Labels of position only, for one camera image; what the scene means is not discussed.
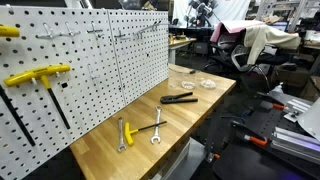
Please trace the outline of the black pliers tool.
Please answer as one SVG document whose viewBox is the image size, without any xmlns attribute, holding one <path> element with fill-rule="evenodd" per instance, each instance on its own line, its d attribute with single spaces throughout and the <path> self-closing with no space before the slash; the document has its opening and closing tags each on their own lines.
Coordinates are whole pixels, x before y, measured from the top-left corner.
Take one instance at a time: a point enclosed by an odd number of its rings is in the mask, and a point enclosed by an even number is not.
<svg viewBox="0 0 320 180">
<path fill-rule="evenodd" d="M 178 94 L 178 95 L 162 96 L 160 98 L 160 102 L 162 104 L 176 104 L 176 103 L 190 103 L 190 102 L 198 101 L 197 98 L 186 99 L 186 96 L 190 96 L 190 95 L 192 95 L 192 92 Z"/>
</svg>

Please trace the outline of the white peg board right panel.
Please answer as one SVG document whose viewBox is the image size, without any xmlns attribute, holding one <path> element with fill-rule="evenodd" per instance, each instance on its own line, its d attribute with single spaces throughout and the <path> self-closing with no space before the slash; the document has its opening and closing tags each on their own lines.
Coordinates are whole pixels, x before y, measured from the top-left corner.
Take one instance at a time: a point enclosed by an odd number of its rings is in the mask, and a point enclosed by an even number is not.
<svg viewBox="0 0 320 180">
<path fill-rule="evenodd" d="M 168 25 L 133 33 L 156 21 L 168 23 L 167 11 L 110 10 L 108 12 L 122 92 L 126 104 L 168 78 Z"/>
</svg>

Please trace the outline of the white peg board panel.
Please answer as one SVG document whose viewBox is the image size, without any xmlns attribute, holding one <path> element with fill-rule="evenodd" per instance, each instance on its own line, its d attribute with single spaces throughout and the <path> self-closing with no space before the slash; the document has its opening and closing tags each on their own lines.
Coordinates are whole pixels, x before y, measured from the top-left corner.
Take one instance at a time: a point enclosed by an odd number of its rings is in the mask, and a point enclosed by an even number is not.
<svg viewBox="0 0 320 180">
<path fill-rule="evenodd" d="M 65 22 L 76 36 L 67 36 Z M 91 30 L 99 32 L 96 40 Z M 0 38 L 0 176 L 22 180 L 124 105 L 120 75 L 105 9 L 3 6 L 0 23 L 19 37 Z M 60 36 L 37 39 L 47 23 Z M 40 79 L 8 87 L 4 79 L 34 68 L 67 64 L 48 77 L 67 118 L 67 129 Z"/>
<path fill-rule="evenodd" d="M 168 78 L 168 25 L 133 33 L 156 21 L 168 23 L 167 11 L 110 10 L 108 12 L 122 92 L 126 104 Z"/>
</svg>

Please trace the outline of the long metal peg hook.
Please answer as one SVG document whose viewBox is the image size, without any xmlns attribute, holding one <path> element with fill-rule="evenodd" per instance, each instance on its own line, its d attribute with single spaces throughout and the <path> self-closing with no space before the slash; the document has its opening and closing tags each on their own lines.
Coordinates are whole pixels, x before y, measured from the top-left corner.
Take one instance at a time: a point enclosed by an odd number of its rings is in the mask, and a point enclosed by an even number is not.
<svg viewBox="0 0 320 180">
<path fill-rule="evenodd" d="M 154 22 L 152 25 L 147 26 L 143 29 L 138 30 L 137 32 L 133 33 L 134 36 L 136 36 L 137 38 L 142 38 L 142 35 L 147 31 L 147 30 L 151 30 L 151 31 L 157 31 L 158 27 L 161 25 L 169 25 L 168 23 L 163 23 L 162 21 L 156 21 Z"/>
</svg>

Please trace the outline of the white peg board left panel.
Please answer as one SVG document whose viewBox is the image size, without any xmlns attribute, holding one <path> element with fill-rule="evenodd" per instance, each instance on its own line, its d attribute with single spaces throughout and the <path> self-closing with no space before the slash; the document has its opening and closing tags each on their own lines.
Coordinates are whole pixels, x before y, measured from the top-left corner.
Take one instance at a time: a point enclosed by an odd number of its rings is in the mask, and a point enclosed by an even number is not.
<svg viewBox="0 0 320 180">
<path fill-rule="evenodd" d="M 76 36 L 67 36 L 65 22 Z M 96 40 L 91 30 L 99 32 Z M 22 180 L 124 105 L 120 75 L 105 9 L 3 6 L 0 23 L 19 37 L 0 38 L 0 176 Z M 60 36 L 37 39 L 47 23 Z M 34 68 L 67 64 L 48 77 L 67 118 L 67 129 L 40 79 L 8 87 L 4 79 Z"/>
</svg>

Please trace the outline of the large silver combination wrench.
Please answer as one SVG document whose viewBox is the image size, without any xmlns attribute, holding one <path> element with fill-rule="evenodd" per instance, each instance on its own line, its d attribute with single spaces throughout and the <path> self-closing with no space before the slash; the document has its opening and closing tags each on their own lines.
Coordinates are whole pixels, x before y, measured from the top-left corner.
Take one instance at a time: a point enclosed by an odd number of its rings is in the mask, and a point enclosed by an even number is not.
<svg viewBox="0 0 320 180">
<path fill-rule="evenodd" d="M 150 142 L 152 144 L 154 144 L 155 142 L 160 144 L 160 142 L 161 142 L 161 138 L 159 136 L 159 125 L 158 125 L 160 123 L 161 111 L 162 111 L 162 107 L 161 106 L 157 106 L 156 107 L 156 121 L 155 121 L 156 126 L 155 126 L 155 129 L 154 129 L 154 134 L 150 138 Z"/>
</svg>

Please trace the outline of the clear plastic container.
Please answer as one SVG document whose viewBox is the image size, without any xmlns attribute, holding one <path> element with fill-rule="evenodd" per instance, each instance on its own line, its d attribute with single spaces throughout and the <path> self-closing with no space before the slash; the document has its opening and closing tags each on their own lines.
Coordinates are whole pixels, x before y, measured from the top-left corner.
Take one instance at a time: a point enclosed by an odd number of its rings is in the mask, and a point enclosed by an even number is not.
<svg viewBox="0 0 320 180">
<path fill-rule="evenodd" d="M 192 90 L 196 87 L 197 71 L 192 70 L 175 70 L 170 68 L 169 86 L 172 88 L 184 88 Z"/>
</svg>

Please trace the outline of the small silver combination wrench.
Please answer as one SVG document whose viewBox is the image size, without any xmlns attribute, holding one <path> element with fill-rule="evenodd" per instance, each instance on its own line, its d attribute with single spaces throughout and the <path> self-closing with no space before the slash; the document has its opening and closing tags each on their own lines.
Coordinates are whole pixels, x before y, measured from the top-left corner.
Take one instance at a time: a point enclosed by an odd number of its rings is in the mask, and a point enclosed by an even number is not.
<svg viewBox="0 0 320 180">
<path fill-rule="evenodd" d="M 119 143 L 117 146 L 117 151 L 121 153 L 123 150 L 126 150 L 126 144 L 124 143 L 124 137 L 123 137 L 123 119 L 118 119 L 118 132 L 119 132 Z"/>
</svg>

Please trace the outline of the office chair with beige cloth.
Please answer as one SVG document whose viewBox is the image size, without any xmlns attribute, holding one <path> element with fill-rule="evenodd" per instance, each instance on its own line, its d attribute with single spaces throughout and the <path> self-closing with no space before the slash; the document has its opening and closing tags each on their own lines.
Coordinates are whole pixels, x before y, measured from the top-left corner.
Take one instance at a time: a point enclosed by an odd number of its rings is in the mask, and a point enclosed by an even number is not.
<svg viewBox="0 0 320 180">
<path fill-rule="evenodd" d="M 211 42 L 218 41 L 222 35 L 222 29 L 231 35 L 244 33 L 243 45 L 250 48 L 248 65 L 256 63 L 266 45 L 296 50 L 301 42 L 298 33 L 287 33 L 258 20 L 223 20 L 215 26 L 210 38 Z"/>
</svg>

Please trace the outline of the aluminium extrusion bars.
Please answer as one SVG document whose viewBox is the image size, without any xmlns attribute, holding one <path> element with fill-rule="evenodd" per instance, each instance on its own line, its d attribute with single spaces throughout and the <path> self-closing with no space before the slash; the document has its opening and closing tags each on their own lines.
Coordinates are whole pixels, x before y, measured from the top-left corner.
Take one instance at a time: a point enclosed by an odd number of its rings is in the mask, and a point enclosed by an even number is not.
<svg viewBox="0 0 320 180">
<path fill-rule="evenodd" d="M 320 165 L 320 142 L 315 138 L 276 127 L 271 147 Z"/>
</svg>

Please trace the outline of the orange handled clamp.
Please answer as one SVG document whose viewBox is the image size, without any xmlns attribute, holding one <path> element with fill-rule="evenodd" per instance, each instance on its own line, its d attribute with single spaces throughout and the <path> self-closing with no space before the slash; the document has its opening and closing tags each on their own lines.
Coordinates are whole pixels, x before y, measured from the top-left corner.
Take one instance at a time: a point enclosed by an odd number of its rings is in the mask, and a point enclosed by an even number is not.
<svg viewBox="0 0 320 180">
<path fill-rule="evenodd" d="M 231 122 L 231 127 L 235 129 L 237 132 L 240 132 L 243 134 L 243 138 L 247 141 L 251 141 L 254 144 L 257 144 L 259 146 L 265 146 L 268 142 L 268 139 L 262 135 L 259 135 L 258 133 L 254 132 L 250 128 L 248 128 L 246 125 L 241 124 L 237 121 Z"/>
</svg>

